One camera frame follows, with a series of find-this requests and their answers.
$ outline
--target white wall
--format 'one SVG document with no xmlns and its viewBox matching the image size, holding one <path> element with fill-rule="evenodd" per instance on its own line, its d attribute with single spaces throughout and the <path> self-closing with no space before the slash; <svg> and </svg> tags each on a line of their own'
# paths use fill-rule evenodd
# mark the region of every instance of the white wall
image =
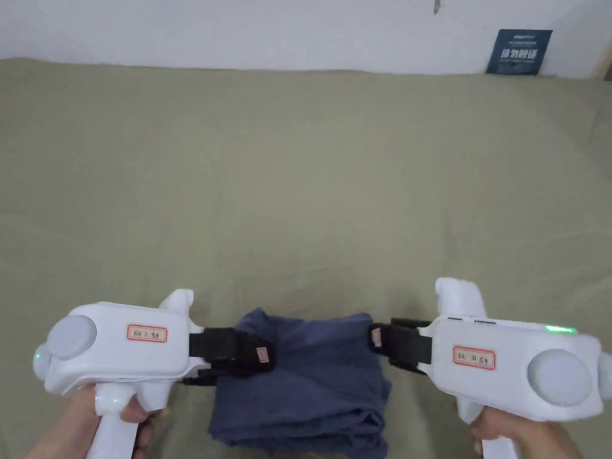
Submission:
<svg viewBox="0 0 612 459">
<path fill-rule="evenodd" d="M 612 0 L 0 0 L 0 58 L 478 73 L 502 28 L 552 29 L 542 73 L 586 78 Z"/>
</svg>

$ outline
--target blue poster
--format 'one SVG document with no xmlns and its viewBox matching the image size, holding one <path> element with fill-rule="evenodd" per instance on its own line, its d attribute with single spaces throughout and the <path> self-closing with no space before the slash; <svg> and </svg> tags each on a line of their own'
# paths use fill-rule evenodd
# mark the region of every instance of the blue poster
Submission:
<svg viewBox="0 0 612 459">
<path fill-rule="evenodd" d="M 552 33 L 552 30 L 500 30 L 487 73 L 537 75 Z"/>
</svg>

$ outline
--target khaki bedsheet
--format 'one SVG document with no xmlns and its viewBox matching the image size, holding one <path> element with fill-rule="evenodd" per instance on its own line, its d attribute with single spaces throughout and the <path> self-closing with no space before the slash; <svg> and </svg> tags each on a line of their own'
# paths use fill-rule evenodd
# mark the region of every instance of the khaki bedsheet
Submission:
<svg viewBox="0 0 612 459">
<path fill-rule="evenodd" d="M 612 85 L 500 76 L 237 72 L 0 61 L 0 456 L 63 404 L 32 352 L 72 307 L 434 318 L 468 278 L 491 317 L 612 351 Z M 385 365 L 389 458 L 473 457 L 452 398 Z M 213 442 L 213 389 L 177 387 L 153 458 Z M 572 423 L 609 457 L 612 408 Z"/>
</svg>

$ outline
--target dark blue shirt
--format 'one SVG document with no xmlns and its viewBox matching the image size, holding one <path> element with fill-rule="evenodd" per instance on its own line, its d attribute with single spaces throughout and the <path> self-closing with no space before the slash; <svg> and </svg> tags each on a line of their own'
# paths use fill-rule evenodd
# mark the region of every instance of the dark blue shirt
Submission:
<svg viewBox="0 0 612 459">
<path fill-rule="evenodd" d="M 220 378 L 209 432 L 229 446 L 382 459 L 391 390 L 368 349 L 369 314 L 304 321 L 256 309 L 236 328 L 274 344 L 275 369 Z"/>
</svg>

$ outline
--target hand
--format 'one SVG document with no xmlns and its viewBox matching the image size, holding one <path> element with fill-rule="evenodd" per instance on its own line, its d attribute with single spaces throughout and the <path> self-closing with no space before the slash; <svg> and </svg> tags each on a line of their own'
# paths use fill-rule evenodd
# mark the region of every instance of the hand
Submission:
<svg viewBox="0 0 612 459">
<path fill-rule="evenodd" d="M 126 422 L 145 423 L 136 439 L 133 459 L 144 459 L 144 451 L 153 437 L 153 426 L 146 423 L 148 413 L 138 404 L 136 396 L 121 412 Z M 63 415 L 30 451 L 25 459 L 85 459 L 100 424 L 95 413 L 95 387 L 78 390 Z"/>
<path fill-rule="evenodd" d="M 482 456 L 482 440 L 510 438 L 521 449 L 521 459 L 582 459 L 561 424 L 536 422 L 486 407 L 470 426 L 476 437 L 474 449 Z"/>
</svg>

